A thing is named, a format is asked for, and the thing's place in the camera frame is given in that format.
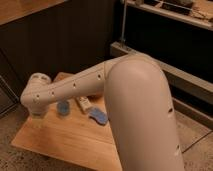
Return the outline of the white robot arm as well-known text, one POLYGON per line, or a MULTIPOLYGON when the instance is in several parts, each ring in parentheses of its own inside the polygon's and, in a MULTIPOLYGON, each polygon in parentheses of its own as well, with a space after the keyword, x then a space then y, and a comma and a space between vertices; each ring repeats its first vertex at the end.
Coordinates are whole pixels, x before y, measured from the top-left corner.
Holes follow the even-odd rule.
POLYGON ((21 103, 42 116, 54 102, 99 93, 123 171, 185 171, 167 78, 144 53, 103 61, 58 82, 34 73, 21 103))

